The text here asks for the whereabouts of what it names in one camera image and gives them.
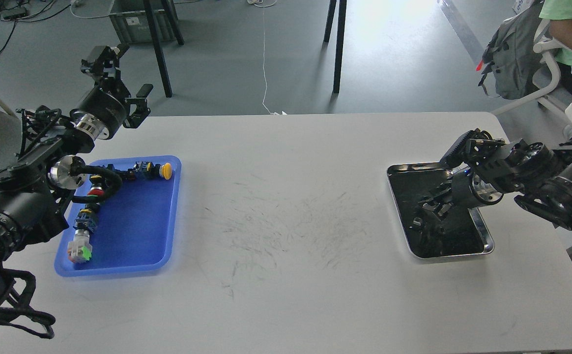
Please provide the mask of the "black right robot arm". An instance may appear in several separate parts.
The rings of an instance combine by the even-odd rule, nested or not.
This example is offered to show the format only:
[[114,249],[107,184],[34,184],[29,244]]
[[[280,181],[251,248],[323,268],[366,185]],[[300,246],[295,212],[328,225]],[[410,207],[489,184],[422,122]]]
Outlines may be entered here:
[[453,210],[495,205],[513,192],[523,210],[572,231],[572,145],[506,143],[477,128],[462,134],[439,163],[445,170],[465,168],[416,205],[409,228],[421,240],[444,235],[443,222]]

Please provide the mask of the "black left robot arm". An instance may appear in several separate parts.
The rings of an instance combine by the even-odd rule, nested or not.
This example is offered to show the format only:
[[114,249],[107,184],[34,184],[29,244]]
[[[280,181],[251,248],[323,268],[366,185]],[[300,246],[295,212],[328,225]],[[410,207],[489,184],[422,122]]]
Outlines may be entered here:
[[71,260],[79,261],[91,252],[93,213],[120,190],[123,181],[139,176],[170,178],[169,170],[152,163],[117,171],[88,165],[79,157],[93,150],[97,139],[113,138],[120,127],[138,128],[151,112],[147,95],[153,86],[145,84],[132,96],[121,80],[119,60],[128,49],[120,43],[91,50],[80,69],[94,85],[69,115],[44,106],[34,112],[17,110],[22,124],[20,152],[15,163],[0,170],[0,325],[15,327],[14,320],[25,316],[44,327],[44,332],[30,330],[30,334],[53,338],[55,317],[30,306],[35,276],[7,269],[3,262],[27,245],[47,242],[67,229],[68,204],[87,206],[69,251]]

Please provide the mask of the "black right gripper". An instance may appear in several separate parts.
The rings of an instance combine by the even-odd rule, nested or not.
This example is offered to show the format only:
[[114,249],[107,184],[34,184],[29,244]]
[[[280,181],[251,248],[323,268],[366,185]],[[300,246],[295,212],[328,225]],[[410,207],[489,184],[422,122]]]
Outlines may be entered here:
[[502,200],[504,193],[485,182],[473,170],[461,170],[425,192],[413,208],[412,229],[419,235],[419,246],[443,246],[446,228],[443,223],[455,206],[477,208],[492,206]]

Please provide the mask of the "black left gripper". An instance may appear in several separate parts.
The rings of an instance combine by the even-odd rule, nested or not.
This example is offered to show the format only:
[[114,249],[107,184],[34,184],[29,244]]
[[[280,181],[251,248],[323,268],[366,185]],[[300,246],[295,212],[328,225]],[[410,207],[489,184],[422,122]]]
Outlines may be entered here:
[[[93,140],[113,138],[122,124],[125,128],[136,129],[150,115],[147,96],[153,90],[152,84],[142,85],[136,98],[131,98],[125,85],[119,85],[122,83],[119,60],[129,47],[126,43],[115,47],[95,46],[89,56],[81,60],[80,71],[98,86],[71,110],[71,119],[77,130]],[[128,115],[131,105],[136,109]]]

